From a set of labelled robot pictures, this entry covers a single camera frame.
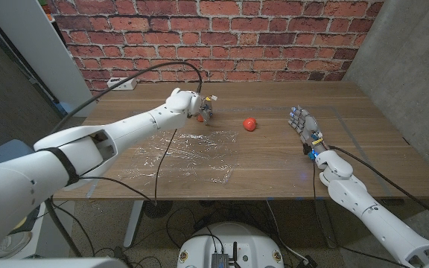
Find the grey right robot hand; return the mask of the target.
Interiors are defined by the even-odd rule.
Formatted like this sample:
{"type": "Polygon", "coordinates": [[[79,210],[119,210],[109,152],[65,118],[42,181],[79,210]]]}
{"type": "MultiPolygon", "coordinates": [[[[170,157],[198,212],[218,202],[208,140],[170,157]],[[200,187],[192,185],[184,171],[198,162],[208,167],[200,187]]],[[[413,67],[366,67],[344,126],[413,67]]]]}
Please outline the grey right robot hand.
{"type": "Polygon", "coordinates": [[[320,153],[328,150],[316,119],[306,109],[300,106],[293,107],[288,123],[299,134],[303,153],[311,160],[315,160],[320,153]]]}

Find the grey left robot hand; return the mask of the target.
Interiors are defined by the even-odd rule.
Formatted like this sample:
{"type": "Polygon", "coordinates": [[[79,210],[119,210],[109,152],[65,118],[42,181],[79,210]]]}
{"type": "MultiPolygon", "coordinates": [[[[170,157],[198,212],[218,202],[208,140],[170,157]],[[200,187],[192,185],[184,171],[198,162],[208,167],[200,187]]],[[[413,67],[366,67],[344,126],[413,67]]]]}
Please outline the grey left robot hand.
{"type": "Polygon", "coordinates": [[[210,95],[202,99],[199,115],[197,116],[197,120],[199,122],[203,122],[204,124],[208,123],[210,118],[213,116],[212,102],[215,100],[217,100],[217,97],[214,95],[210,95]]]}

